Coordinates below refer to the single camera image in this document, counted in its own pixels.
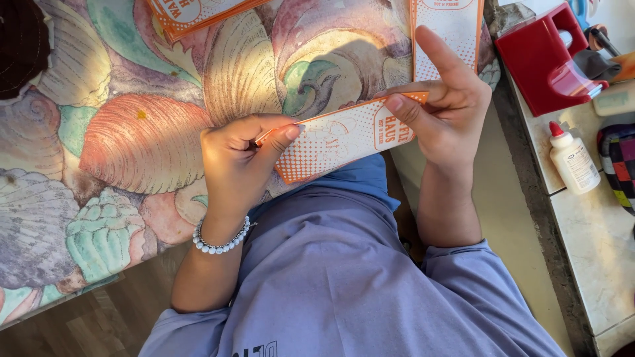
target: white beaded bracelet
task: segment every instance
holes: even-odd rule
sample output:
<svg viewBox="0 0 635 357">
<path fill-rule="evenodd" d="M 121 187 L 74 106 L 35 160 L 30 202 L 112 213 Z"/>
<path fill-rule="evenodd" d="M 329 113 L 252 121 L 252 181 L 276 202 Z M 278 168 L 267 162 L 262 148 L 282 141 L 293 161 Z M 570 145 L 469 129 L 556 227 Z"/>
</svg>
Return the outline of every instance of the white beaded bracelet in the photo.
<svg viewBox="0 0 635 357">
<path fill-rule="evenodd" d="M 205 216 L 203 216 L 201 220 L 199 221 L 199 223 L 196 225 L 196 228 L 194 229 L 194 233 L 192 233 L 192 237 L 194 238 L 192 239 L 192 241 L 196 245 L 197 249 L 200 249 L 203 253 L 209 253 L 209 254 L 221 254 L 221 253 L 228 252 L 230 249 L 237 246 L 238 243 L 243 240 L 243 238 L 247 235 L 247 231 L 249 231 L 249 228 L 251 226 L 257 225 L 257 223 L 250 224 L 249 216 L 245 216 L 244 226 L 240 230 L 240 232 L 238 232 L 236 237 L 234 237 L 234 239 L 230 240 L 228 243 L 224 245 L 211 245 L 205 242 L 201 237 L 201 226 L 203 225 L 204 219 L 205 219 Z"/>
</svg>

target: forearm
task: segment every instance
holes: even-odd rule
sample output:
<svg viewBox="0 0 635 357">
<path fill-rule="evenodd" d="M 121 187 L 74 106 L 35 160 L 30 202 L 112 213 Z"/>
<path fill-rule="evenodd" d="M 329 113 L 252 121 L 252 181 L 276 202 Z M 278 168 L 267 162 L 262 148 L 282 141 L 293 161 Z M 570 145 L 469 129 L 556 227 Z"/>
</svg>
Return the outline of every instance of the forearm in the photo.
<svg viewBox="0 0 635 357">
<path fill-rule="evenodd" d="M 208 215 L 201 226 L 201 237 L 211 245 L 223 245 L 243 224 L 240 219 Z M 192 245 L 174 279 L 172 308 L 179 313 L 195 313 L 227 306 L 236 289 L 242 250 L 242 242 L 223 254 L 203 253 Z"/>
<path fill-rule="evenodd" d="M 417 226 L 425 245 L 479 243 L 481 225 L 472 202 L 473 167 L 442 170 L 428 162 L 421 178 Z"/>
</svg>

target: red tape dispenser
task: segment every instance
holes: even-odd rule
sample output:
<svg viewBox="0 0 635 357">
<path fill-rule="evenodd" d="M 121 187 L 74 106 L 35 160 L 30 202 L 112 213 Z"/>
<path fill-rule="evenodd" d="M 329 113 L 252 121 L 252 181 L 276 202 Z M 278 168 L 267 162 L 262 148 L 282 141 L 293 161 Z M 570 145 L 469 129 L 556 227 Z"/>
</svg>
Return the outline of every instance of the red tape dispenser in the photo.
<svg viewBox="0 0 635 357">
<path fill-rule="evenodd" d="M 559 30 L 572 37 L 567 47 Z M 534 116 L 590 102 L 606 81 L 588 79 L 572 57 L 588 47 L 567 3 L 510 29 L 496 47 Z"/>
</svg>

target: blue t-shirt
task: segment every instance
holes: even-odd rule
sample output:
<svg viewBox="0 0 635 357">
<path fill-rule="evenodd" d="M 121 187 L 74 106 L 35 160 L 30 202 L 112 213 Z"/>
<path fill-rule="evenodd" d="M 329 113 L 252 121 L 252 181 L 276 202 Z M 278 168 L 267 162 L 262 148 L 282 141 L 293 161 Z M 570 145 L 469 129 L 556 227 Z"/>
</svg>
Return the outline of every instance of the blue t-shirt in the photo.
<svg viewBox="0 0 635 357">
<path fill-rule="evenodd" d="M 420 270 L 371 196 L 306 188 L 245 242 L 232 306 L 165 310 L 140 356 L 564 356 L 486 241 Z"/>
</svg>

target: glue bottle label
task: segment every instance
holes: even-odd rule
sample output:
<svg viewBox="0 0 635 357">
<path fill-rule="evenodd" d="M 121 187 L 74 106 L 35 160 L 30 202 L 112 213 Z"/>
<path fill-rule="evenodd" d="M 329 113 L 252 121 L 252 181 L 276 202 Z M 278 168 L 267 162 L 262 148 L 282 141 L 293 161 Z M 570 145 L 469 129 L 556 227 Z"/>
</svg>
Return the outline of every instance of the glue bottle label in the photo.
<svg viewBox="0 0 635 357">
<path fill-rule="evenodd" d="M 565 158 L 565 163 L 580 190 L 584 190 L 590 185 L 596 185 L 599 180 L 598 169 L 583 145 L 572 151 Z"/>
</svg>

